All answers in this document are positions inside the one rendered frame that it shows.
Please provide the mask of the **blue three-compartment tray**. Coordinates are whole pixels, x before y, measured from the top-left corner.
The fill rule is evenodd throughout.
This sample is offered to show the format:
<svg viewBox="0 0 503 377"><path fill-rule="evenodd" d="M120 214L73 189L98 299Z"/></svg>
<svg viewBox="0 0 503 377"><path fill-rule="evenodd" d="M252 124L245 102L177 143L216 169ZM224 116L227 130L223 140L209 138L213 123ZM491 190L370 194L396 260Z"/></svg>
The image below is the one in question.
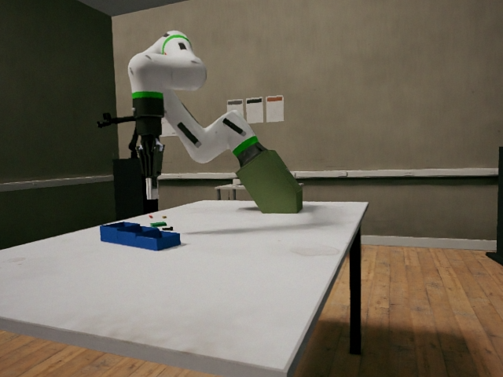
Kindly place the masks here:
<svg viewBox="0 0 503 377"><path fill-rule="evenodd" d="M101 242L114 243L151 251L181 245L180 233L160 231L139 223L118 222L100 226Z"/></svg>

